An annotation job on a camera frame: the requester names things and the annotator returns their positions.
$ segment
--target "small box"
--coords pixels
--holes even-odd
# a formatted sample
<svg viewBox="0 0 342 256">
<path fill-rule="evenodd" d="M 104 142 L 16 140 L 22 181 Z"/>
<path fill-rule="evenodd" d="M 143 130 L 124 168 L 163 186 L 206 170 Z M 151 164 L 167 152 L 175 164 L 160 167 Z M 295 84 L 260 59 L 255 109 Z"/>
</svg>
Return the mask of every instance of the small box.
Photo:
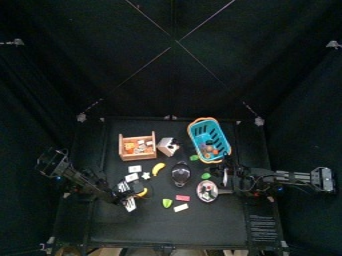
<svg viewBox="0 0 342 256">
<path fill-rule="evenodd" d="M 173 138 L 163 138 L 156 148 L 168 156 L 171 157 L 175 154 L 175 151 L 179 149 L 176 144 L 172 144 Z"/>
<path fill-rule="evenodd" d="M 135 145 L 133 150 L 128 150 L 125 145 Z M 152 134 L 149 136 L 127 138 L 124 138 L 123 135 L 119 134 L 119 155 L 123 161 L 156 158 L 155 132 L 152 131 Z"/>
</svg>

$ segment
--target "light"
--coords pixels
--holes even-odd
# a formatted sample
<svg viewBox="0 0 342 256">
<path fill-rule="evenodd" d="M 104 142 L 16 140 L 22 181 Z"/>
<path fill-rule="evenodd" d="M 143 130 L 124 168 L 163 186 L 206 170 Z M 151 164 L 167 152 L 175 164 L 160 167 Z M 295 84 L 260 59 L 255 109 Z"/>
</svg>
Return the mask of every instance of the light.
<svg viewBox="0 0 342 256">
<path fill-rule="evenodd" d="M 16 38 L 13 41 L 10 42 L 0 42 L 0 45 L 14 45 L 14 46 L 18 46 L 18 45 L 25 45 L 22 40 L 20 38 Z"/>
<path fill-rule="evenodd" d="M 326 47 L 334 47 L 338 50 L 338 47 L 342 48 L 342 45 L 338 44 L 336 41 L 330 41 L 328 44 L 326 45 Z"/>
</svg>

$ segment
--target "green object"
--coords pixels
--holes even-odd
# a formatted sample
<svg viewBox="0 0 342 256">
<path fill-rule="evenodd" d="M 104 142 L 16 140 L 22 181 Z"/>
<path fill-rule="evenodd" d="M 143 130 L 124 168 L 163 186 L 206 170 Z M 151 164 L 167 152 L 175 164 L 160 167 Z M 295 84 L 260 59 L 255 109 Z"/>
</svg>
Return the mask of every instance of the green object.
<svg viewBox="0 0 342 256">
<path fill-rule="evenodd" d="M 172 200 L 164 198 L 164 199 L 163 199 L 163 206 L 164 206 L 164 208 L 169 208 L 171 205 L 172 205 Z"/>
<path fill-rule="evenodd" d="M 200 176 L 202 180 L 207 180 L 207 179 L 210 179 L 210 177 L 211 177 L 211 175 L 207 172 L 203 173 L 202 176 Z"/>
<path fill-rule="evenodd" d="M 198 159 L 199 159 L 199 156 L 198 156 L 198 155 L 192 155 L 192 156 L 189 157 L 189 161 L 198 161 Z"/>
</svg>

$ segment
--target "yellow object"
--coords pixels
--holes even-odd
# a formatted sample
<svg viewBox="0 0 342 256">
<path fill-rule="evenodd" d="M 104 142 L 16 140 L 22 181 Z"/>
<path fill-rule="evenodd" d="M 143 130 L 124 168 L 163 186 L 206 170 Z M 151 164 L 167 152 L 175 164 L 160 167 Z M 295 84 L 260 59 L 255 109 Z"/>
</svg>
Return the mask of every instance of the yellow object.
<svg viewBox="0 0 342 256">
<path fill-rule="evenodd" d="M 165 164 L 164 163 L 159 163 L 155 165 L 153 169 L 152 169 L 152 174 L 153 176 L 157 175 L 157 172 L 165 167 Z"/>
<path fill-rule="evenodd" d="M 137 196 L 137 197 L 143 197 L 143 196 L 147 194 L 147 191 L 148 191 L 148 189 L 144 188 L 144 191 L 143 191 L 141 193 L 136 194 L 136 196 Z"/>
</svg>

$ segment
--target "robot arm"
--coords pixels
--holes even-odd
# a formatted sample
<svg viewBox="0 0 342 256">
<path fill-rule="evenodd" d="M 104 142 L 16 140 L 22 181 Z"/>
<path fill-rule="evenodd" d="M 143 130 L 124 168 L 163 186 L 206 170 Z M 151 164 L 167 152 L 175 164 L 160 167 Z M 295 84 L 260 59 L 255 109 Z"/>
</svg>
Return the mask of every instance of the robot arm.
<svg viewBox="0 0 342 256">
<path fill-rule="evenodd" d="M 133 195 L 141 191 L 135 191 L 136 187 L 129 187 L 125 181 L 121 181 L 112 190 L 104 179 L 92 174 L 79 172 L 68 160 L 68 152 L 49 148 L 39 157 L 35 169 L 48 178 L 65 177 L 76 183 L 85 193 L 93 194 L 107 203 L 123 205 L 127 211 L 135 207 Z"/>
</svg>

